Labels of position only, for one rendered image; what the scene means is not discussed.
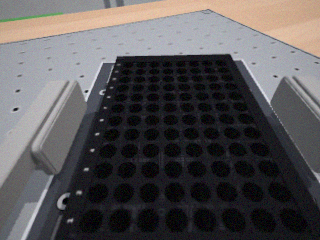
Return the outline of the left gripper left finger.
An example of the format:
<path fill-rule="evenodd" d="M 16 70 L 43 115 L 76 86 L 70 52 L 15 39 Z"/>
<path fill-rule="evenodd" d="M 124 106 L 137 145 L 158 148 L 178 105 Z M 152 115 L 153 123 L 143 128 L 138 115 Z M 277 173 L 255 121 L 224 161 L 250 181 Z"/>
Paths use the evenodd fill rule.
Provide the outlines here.
<path fill-rule="evenodd" d="M 86 109 L 77 80 L 50 80 L 1 144 L 0 232 L 33 171 L 61 171 Z"/>

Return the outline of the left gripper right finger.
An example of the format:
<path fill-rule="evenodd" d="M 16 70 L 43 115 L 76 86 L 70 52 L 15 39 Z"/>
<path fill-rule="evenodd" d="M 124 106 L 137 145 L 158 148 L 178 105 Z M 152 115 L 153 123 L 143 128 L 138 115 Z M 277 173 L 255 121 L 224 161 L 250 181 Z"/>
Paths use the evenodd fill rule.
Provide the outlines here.
<path fill-rule="evenodd" d="M 270 105 L 310 168 L 320 173 L 320 81 L 284 76 Z"/>

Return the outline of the grey perforated metal plate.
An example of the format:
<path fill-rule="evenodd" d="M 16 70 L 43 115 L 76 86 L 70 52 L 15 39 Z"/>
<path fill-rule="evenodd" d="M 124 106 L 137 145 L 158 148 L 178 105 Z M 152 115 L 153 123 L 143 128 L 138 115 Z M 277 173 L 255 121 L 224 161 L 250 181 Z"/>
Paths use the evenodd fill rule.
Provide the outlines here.
<path fill-rule="evenodd" d="M 86 98 L 101 62 L 117 56 L 230 54 L 271 101 L 285 75 L 320 81 L 320 57 L 210 9 L 0 43 L 0 145 L 50 80 L 77 80 Z M 34 171 L 0 232 L 21 240 L 50 176 Z"/>

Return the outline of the black well plate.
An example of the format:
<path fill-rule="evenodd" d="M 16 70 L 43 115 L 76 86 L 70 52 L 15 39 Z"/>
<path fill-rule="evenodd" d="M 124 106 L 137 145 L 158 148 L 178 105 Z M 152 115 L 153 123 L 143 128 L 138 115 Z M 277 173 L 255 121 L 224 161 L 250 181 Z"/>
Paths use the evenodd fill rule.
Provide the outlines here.
<path fill-rule="evenodd" d="M 230 54 L 117 56 L 54 240 L 320 240 L 320 209 Z"/>

